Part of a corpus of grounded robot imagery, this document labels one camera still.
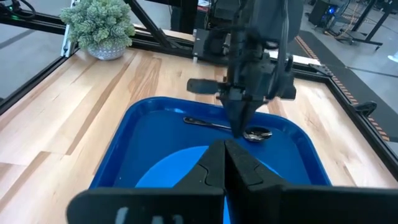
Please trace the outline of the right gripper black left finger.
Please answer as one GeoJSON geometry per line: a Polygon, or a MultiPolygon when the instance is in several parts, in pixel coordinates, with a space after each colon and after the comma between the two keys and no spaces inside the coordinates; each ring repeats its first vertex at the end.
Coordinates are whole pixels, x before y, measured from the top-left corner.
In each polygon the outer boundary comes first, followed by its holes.
{"type": "Polygon", "coordinates": [[[153,165],[134,188],[76,195],[68,223],[222,223],[224,142],[177,151],[153,165]]]}

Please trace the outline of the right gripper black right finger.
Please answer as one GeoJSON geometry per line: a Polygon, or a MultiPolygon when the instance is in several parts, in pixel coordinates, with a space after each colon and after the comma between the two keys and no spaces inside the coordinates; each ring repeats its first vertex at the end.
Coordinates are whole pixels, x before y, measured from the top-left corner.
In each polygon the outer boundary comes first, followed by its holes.
{"type": "Polygon", "coordinates": [[[225,145],[231,223],[397,224],[397,190],[291,184],[232,140],[225,145]]]}

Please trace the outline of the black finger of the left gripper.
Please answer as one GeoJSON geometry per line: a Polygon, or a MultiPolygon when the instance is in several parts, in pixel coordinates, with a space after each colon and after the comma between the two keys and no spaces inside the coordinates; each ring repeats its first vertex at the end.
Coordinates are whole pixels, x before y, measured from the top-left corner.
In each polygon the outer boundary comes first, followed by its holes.
{"type": "Polygon", "coordinates": [[[223,100],[223,108],[229,119],[230,127],[234,137],[242,135],[242,113],[244,111],[245,102],[238,100],[223,100]]]}
{"type": "Polygon", "coordinates": [[[264,104],[264,101],[245,101],[243,104],[240,122],[239,122],[239,130],[241,135],[246,130],[246,126],[254,116],[254,113],[258,108],[260,108],[264,104]]]}

